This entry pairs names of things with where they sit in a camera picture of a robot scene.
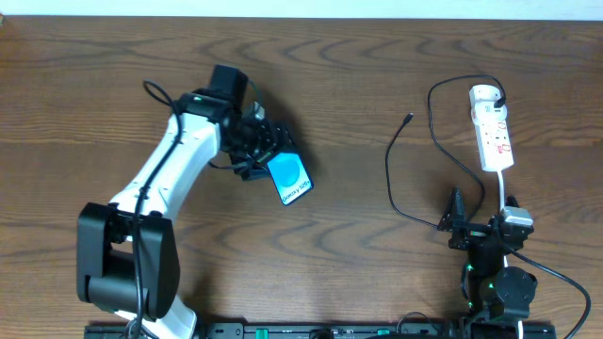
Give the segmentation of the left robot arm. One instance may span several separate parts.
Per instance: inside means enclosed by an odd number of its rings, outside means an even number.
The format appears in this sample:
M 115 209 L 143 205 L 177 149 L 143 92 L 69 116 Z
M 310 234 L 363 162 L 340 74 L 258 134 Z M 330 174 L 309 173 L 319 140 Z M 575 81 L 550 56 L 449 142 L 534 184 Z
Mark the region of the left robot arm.
M 260 102 L 244 105 L 250 78 L 223 65 L 209 84 L 172 97 L 144 89 L 170 111 L 167 130 L 136 177 L 110 202 L 90 202 L 77 220 L 76 293 L 118 315 L 119 325 L 89 325 L 88 338 L 203 338 L 207 327 L 180 299 L 174 224 L 187 194 L 215 157 L 244 181 L 269 178 L 283 204 L 313 188 L 287 125 Z

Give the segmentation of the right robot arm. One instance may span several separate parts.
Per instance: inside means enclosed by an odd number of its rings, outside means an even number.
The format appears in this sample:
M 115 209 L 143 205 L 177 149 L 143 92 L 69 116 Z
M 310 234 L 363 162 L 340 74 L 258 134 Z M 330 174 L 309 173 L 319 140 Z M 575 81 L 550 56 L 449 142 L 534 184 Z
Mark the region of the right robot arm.
M 521 338 L 519 322 L 530 315 L 537 279 L 522 268 L 509 266 L 506 256 L 523 248 L 534 232 L 533 219 L 513 196 L 506 203 L 488 223 L 472 223 L 465 218 L 461 191 L 454 188 L 437 225 L 439 231 L 451 233 L 451 249 L 467 252 L 462 282 L 469 314 L 459 321 L 462 338 Z

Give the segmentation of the blue Samsung Galaxy smartphone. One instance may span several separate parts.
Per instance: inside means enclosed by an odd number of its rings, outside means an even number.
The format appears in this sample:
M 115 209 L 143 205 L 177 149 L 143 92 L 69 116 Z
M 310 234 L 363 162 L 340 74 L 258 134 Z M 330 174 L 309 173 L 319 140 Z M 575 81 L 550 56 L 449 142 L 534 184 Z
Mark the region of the blue Samsung Galaxy smartphone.
M 288 206 L 314 188 L 297 153 L 279 153 L 268 162 L 268 170 L 280 201 Z

